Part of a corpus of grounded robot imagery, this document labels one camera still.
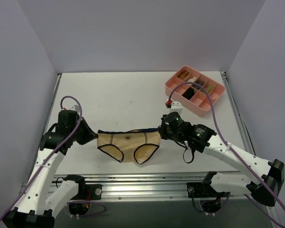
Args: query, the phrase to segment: pink tray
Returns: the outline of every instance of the pink tray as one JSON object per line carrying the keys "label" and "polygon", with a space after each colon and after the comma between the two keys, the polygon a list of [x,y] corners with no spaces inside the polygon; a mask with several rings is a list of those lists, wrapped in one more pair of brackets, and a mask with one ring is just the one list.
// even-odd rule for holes
{"label": "pink tray", "polygon": [[[181,80],[178,78],[182,73],[185,71],[189,72],[188,76]],[[190,66],[183,66],[179,71],[175,73],[167,82],[166,82],[166,95],[169,96],[172,89],[174,89],[178,84],[182,82],[188,81],[189,78],[196,77],[196,81],[203,81],[205,84],[203,85],[204,88],[207,88],[208,86],[213,86],[213,89],[209,92],[209,96],[213,102],[213,104],[216,103],[216,101],[220,98],[220,96],[224,93],[225,87],[221,85],[220,83],[217,83],[216,81],[212,80],[211,78],[208,78],[207,76],[201,74],[197,70],[191,68]],[[205,116],[206,113],[211,109],[209,100],[203,92],[201,92],[201,89],[198,90],[196,88],[194,89],[194,96],[188,100],[187,98],[183,97],[182,95],[184,92],[191,87],[190,84],[182,85],[180,86],[172,95],[173,100],[179,101],[184,107],[188,108],[190,111],[194,112],[198,116]]]}

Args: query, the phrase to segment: white tabletop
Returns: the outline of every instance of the white tabletop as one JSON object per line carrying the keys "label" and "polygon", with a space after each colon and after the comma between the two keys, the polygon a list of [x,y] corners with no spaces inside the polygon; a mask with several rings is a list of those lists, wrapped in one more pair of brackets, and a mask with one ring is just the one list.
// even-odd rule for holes
{"label": "white tabletop", "polygon": [[[223,84],[219,72],[203,72]],[[64,73],[49,120],[57,122],[59,103],[63,96],[71,95],[83,107],[83,117],[95,132],[128,131],[153,128],[161,124],[161,116],[168,113],[165,82],[174,72],[118,72],[118,73]],[[74,102],[66,99],[64,107]],[[226,92],[214,105],[219,127],[225,138],[244,148]],[[204,124],[215,129],[211,112],[198,117],[186,108],[181,114],[184,121]],[[195,153],[191,164],[183,161],[184,149],[174,142],[162,140],[158,151],[143,165],[119,163],[96,147],[96,140],[80,146],[74,143],[61,162],[56,174],[150,174],[171,172],[234,171],[229,165],[208,155]]]}

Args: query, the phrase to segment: white wall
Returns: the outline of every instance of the white wall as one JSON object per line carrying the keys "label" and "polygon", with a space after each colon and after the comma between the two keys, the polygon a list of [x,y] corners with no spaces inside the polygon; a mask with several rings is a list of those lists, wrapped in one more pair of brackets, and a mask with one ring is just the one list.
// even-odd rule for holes
{"label": "white wall", "polygon": [[[256,154],[285,163],[285,1],[266,0],[229,70],[229,81]],[[285,203],[285,183],[280,197]]]}
{"label": "white wall", "polygon": [[264,0],[18,0],[58,72],[227,70]]}
{"label": "white wall", "polygon": [[0,0],[0,215],[27,181],[57,75],[16,0]]}

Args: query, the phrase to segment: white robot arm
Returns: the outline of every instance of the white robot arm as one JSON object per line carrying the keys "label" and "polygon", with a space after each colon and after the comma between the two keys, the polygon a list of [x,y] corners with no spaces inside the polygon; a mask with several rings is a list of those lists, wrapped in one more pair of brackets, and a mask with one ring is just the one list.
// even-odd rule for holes
{"label": "white robot arm", "polygon": [[215,157],[240,172],[223,174],[211,171],[202,183],[205,189],[217,193],[231,192],[251,195],[263,205],[271,207],[275,205],[274,197],[230,148],[232,147],[240,155],[276,195],[279,194],[284,183],[284,164],[281,161],[258,158],[230,142],[225,145],[214,130],[202,124],[191,125],[183,121],[180,116],[182,106],[177,101],[170,102],[167,107],[170,109],[169,114],[163,115],[159,129],[162,139],[181,143],[192,150],[192,154],[199,151]]}
{"label": "white robot arm", "polygon": [[[84,118],[80,119],[77,112],[76,106],[70,110],[60,111],[58,123],[50,127],[49,131],[42,136],[35,166],[29,179],[29,182],[31,179],[33,182],[2,219],[8,228],[52,228],[55,217],[70,200],[85,200],[89,195],[89,188],[85,184],[84,177],[68,175],[60,187],[47,199],[47,193],[56,170],[64,159],[68,148],[72,146],[73,142],[83,145],[98,137],[89,128]],[[72,137],[66,140],[45,163],[47,157],[69,137],[73,130],[75,131]]]}

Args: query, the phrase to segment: panties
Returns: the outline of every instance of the panties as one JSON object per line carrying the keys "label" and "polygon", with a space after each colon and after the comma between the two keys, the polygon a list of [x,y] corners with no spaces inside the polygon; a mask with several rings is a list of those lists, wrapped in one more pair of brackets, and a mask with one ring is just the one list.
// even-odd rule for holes
{"label": "panties", "polygon": [[158,128],[138,129],[128,132],[99,130],[97,148],[119,162],[148,161],[161,143]]}

